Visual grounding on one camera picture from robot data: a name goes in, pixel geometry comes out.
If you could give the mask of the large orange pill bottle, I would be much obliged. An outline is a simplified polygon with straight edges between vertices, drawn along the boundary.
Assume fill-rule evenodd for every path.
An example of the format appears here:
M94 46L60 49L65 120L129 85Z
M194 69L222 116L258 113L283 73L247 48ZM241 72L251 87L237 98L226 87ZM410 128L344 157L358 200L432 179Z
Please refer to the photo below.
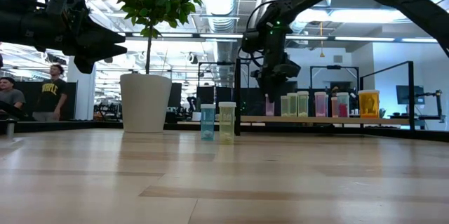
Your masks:
M378 90L363 90L358 92L359 112L362 118L379 118L379 94Z

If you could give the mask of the blue bottle with red pills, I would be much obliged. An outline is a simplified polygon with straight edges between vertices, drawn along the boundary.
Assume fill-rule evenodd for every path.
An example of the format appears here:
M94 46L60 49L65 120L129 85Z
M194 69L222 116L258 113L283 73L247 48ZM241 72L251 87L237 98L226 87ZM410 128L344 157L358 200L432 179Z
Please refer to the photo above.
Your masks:
M338 117L349 117L349 94L347 92L337 93Z

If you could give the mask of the white building column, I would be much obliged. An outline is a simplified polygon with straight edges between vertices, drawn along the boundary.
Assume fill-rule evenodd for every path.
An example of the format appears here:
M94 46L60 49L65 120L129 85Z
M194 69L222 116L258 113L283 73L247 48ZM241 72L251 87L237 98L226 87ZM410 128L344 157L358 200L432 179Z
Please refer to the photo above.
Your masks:
M90 74L81 73L74 64L74 57L69 58L67 81L76 83L76 101L74 118L91 120L95 101L95 67Z

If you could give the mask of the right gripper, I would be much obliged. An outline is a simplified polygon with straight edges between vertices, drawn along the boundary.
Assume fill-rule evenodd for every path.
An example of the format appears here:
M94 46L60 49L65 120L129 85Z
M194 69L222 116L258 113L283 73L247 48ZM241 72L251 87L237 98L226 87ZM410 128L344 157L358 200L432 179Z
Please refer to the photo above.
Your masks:
M275 102L283 93L283 80L296 77L301 67L289 59L285 52L286 32L283 30L270 30L263 38L263 62L258 70L251 72L251 76L260 80L260 89L269 102Z

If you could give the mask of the person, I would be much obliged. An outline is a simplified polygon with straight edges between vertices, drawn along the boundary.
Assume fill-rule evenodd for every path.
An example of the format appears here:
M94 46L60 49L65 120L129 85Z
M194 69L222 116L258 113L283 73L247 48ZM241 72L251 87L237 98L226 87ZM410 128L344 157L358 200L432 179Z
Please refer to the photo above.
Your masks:
M15 88L15 80L11 77L0 78L0 101L22 109L26 103L22 91Z
M61 110L67 99L67 82L61 78L63 73L64 69L61 65L51 65L51 77L42 82L37 104L33 111L35 120L60 120Z

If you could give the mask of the wooden shelf with black frame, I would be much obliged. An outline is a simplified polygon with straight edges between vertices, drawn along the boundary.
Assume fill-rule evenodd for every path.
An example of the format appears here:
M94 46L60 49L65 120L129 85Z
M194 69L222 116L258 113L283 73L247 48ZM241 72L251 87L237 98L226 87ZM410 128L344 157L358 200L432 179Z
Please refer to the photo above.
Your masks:
M412 106L411 115L408 119L380 119L380 118L354 118L354 117L266 117L266 116L242 116L241 115L241 59L238 58L235 64L235 74L234 74L234 101L237 104L236 109L236 126L235 133L236 135L241 134L241 123L262 123L262 122L278 122L278 123L318 123L318 124L358 124L361 129L364 128L365 124L377 124L377 125L409 125L410 131L412 133L415 132L415 102L414 102L414 86L415 86L415 78L414 78L414 62L413 61L405 61L399 64L384 68L382 70L378 70L376 72L372 72L370 74L361 76L359 73L359 68L354 67L356 70L356 80L358 90L362 90L364 87L364 79L366 77L371 77L375 74L379 74L381 72L386 72L387 70L392 70L395 67L399 67L402 65L408 66L408 90L409 90L409 105Z

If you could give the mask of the black partition panel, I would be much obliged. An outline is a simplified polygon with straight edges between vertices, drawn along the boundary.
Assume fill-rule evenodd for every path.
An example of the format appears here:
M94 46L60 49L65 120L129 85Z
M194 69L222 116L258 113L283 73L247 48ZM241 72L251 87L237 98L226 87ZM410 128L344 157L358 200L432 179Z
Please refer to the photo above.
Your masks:
M15 87L22 91L25 97L25 105L23 111L29 116L32 116L36 104L38 102L41 82L37 81L19 81L15 84ZM76 94L77 94L77 83L68 82L66 86L67 99L65 104L61 108L61 120L69 121L74 119L75 105L76 105Z

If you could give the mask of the silver ventilation duct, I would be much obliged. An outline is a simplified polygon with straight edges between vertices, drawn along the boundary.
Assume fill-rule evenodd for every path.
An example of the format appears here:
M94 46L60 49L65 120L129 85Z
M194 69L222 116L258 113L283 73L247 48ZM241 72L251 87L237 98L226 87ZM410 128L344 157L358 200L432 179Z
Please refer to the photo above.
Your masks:
M205 0L208 24L213 34L231 34L236 31L236 0ZM230 38L213 38L214 57L218 62L234 62L236 50Z

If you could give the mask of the black computer monitor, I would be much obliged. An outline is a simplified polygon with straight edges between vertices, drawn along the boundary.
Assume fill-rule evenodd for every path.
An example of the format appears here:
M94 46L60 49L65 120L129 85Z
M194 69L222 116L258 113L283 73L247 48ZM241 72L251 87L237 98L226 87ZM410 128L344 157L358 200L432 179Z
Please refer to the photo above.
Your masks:
M423 94L424 88L422 86L414 86L414 94L415 94L415 104L416 105L424 105L424 97L417 97L417 94ZM409 104L409 86L396 86L396 99L399 105L408 105Z

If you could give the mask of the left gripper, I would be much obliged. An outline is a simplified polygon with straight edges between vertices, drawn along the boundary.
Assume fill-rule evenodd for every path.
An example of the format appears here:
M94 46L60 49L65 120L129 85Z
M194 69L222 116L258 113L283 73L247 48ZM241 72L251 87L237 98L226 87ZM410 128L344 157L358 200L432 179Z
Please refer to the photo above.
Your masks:
M46 48L74 56L74 64L83 74L91 74L97 61L112 62L114 55L127 52L126 47L119 45L125 36L94 22L85 0L50 0L46 16L50 22Z

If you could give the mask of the white-capped pill bottle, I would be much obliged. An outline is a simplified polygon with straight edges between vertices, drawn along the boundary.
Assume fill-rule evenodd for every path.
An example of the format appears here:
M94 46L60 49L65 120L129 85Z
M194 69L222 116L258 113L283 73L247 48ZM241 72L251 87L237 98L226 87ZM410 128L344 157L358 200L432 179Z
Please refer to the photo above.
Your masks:
M235 102L219 102L219 139L221 143L234 143Z
M215 138L215 106L201 105L201 139L213 141Z

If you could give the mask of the pink bottle with white pills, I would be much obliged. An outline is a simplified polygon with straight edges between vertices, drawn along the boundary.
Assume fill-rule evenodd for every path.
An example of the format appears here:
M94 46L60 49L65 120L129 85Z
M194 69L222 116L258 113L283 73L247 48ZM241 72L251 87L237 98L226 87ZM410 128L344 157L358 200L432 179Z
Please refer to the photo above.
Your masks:
M265 115L266 116L274 116L275 104L272 103L269 99L269 96L265 95Z
M327 117L328 116L328 94L326 92L315 92L315 116Z

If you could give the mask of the black metal gantry frame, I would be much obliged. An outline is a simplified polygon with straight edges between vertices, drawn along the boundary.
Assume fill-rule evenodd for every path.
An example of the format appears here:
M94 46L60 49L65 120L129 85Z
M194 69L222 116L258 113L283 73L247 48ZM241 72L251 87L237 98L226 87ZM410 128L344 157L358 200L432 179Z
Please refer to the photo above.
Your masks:
M309 67L309 89L313 89L313 71L314 69L326 69L326 70L346 70L356 79L356 87L357 91L360 90L361 82L360 82L360 69L359 67L353 66L341 66L341 65L327 65L327 66L310 66Z

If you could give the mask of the large yellow-green pill bottle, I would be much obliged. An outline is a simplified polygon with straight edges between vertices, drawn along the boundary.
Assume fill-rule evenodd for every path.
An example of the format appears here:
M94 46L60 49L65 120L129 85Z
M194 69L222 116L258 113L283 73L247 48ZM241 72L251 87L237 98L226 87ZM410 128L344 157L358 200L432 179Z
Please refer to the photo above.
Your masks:
M309 116L309 92L298 91L297 92L297 115L298 117Z

